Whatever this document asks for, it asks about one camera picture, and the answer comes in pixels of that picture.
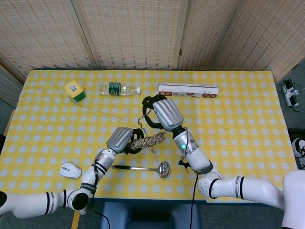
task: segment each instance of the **power strip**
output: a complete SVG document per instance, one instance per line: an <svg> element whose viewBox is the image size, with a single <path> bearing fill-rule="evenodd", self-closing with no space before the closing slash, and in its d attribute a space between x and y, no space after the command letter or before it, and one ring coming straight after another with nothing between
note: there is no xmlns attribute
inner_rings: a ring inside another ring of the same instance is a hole
<svg viewBox="0 0 305 229"><path fill-rule="evenodd" d="M299 106L296 96L299 94L299 91L294 88L292 80L284 81L283 83L283 92L286 98L286 102L288 106Z"/></svg>

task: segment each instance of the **water bottle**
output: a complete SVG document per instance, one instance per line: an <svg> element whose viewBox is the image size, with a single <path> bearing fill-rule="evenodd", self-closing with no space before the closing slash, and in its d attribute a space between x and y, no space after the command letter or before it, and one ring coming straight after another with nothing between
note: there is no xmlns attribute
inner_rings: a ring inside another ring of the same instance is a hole
<svg viewBox="0 0 305 229"><path fill-rule="evenodd" d="M141 88L133 88L127 85L122 85L121 83L109 82L102 83L98 87L100 95L102 94L111 94L111 95L134 95L141 94Z"/></svg>

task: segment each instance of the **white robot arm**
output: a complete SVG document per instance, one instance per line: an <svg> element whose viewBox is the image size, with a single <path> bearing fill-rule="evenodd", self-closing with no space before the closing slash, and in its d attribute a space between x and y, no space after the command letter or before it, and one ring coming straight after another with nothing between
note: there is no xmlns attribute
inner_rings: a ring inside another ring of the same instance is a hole
<svg viewBox="0 0 305 229"><path fill-rule="evenodd" d="M267 204L285 210L282 228L305 229L302 207L305 204L305 171L289 172L283 179L283 190L268 181L237 176L225 180L223 175L207 159L187 128L183 128L183 117L170 99L164 95L146 97L143 115L153 109L160 123L153 123L148 116L145 120L152 128L165 129L173 133L173 139L187 159L192 170L202 178L198 181L199 192L207 198L235 197Z"/></svg>
<svg viewBox="0 0 305 229"><path fill-rule="evenodd" d="M96 186L115 161L115 156L122 151L136 154L141 148L132 150L129 141L143 138L141 129L117 128L107 141L107 149L102 150L90 168L82 175L79 189L63 190L62 192L45 192L31 195L16 195L0 191L0 215L11 211L18 218L53 213L58 207L69 207L85 213L89 198Z"/></svg>

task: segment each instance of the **woven wall panel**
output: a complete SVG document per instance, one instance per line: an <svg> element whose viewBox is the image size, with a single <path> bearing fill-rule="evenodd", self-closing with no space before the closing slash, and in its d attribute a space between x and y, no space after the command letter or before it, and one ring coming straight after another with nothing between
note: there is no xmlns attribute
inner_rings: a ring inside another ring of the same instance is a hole
<svg viewBox="0 0 305 229"><path fill-rule="evenodd" d="M271 70L279 81L305 57L305 1L246 0L217 56L217 70Z"/></svg>
<svg viewBox="0 0 305 229"><path fill-rule="evenodd" d="M193 0L183 31L178 68L209 70L238 0Z"/></svg>
<svg viewBox="0 0 305 229"><path fill-rule="evenodd" d="M0 52L34 68L91 68L64 0L0 1Z"/></svg>
<svg viewBox="0 0 305 229"><path fill-rule="evenodd" d="M79 0L103 68L176 68L185 0Z"/></svg>
<svg viewBox="0 0 305 229"><path fill-rule="evenodd" d="M22 84L0 67L0 99L16 108Z"/></svg>

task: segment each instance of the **cardboard box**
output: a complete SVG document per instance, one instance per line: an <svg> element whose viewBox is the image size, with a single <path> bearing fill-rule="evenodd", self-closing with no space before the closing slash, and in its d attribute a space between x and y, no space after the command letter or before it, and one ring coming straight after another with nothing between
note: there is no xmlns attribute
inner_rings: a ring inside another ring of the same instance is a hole
<svg viewBox="0 0 305 229"><path fill-rule="evenodd" d="M165 96L183 96L196 98L216 98L219 94L218 87L203 84L186 83L161 83L159 94Z"/></svg>

